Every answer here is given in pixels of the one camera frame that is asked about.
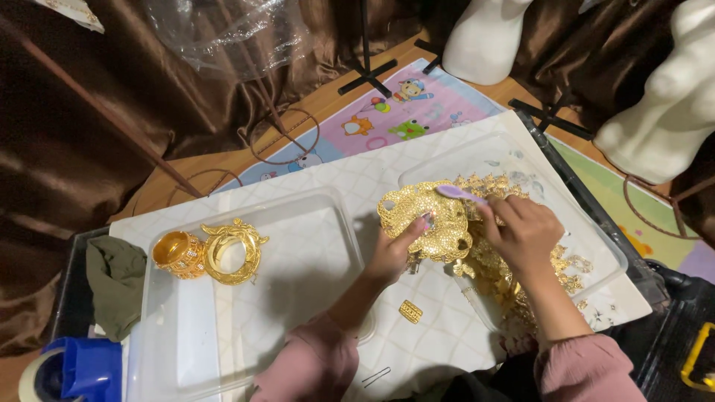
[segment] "purple toothbrush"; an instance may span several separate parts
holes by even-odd
[[[487,202],[482,197],[466,192],[455,185],[438,185],[435,190],[448,198],[464,199],[477,202],[478,204],[486,204]]]

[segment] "pink shirt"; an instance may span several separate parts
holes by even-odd
[[[251,402],[339,401],[358,370],[358,342],[321,313],[291,330],[270,367],[255,378]],[[645,401],[633,364],[605,335],[565,340],[536,359],[544,401]]]

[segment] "person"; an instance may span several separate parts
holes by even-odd
[[[512,195],[504,200],[490,196],[479,211],[487,240],[525,290],[536,317],[540,353],[529,371],[539,396],[545,401],[645,401],[628,376],[633,370],[628,357],[613,339],[593,333],[554,275],[550,253],[564,229],[553,212]],[[495,215],[506,226],[497,226]],[[400,278],[408,246],[423,234],[424,225],[419,217],[395,239],[380,229],[370,263],[327,311],[287,334],[274,362],[255,377],[251,402],[342,398],[358,369],[360,326],[381,292]],[[510,400],[468,375],[455,378],[442,400]]]

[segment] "clear plastic container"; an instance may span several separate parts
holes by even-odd
[[[251,384],[252,376],[268,367],[280,351],[285,333],[335,301],[363,268],[352,220],[333,187],[240,208],[173,230],[205,240],[208,236],[200,223],[228,225],[235,217],[270,237],[261,245],[254,285],[251,281],[222,285],[209,275],[180,280],[152,261],[147,264],[137,345],[141,353],[134,376],[142,402],[195,401]],[[230,246],[222,269],[238,269],[244,255],[241,243]],[[374,332],[370,314],[360,342]]]
[[[554,211],[566,229],[560,241],[567,247],[563,257],[580,255],[593,264],[590,273],[582,273],[573,266],[564,270],[567,275],[578,274],[581,278],[583,289],[571,295],[575,302],[587,298],[626,272],[628,260],[623,252],[504,132],[493,132],[422,162],[402,173],[398,184],[402,187],[419,182],[454,180],[458,175],[467,178],[473,173],[482,178],[490,173],[495,177],[506,173],[510,185],[519,184],[522,190],[529,192],[532,200]],[[471,278],[455,279],[462,290],[472,286]],[[502,321],[501,307],[494,297],[473,291],[467,291],[465,295],[484,324],[491,330],[498,330]]]

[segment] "olive green cloth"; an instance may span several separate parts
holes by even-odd
[[[94,293],[94,320],[119,342],[142,315],[147,254],[112,236],[87,241],[87,280]]]

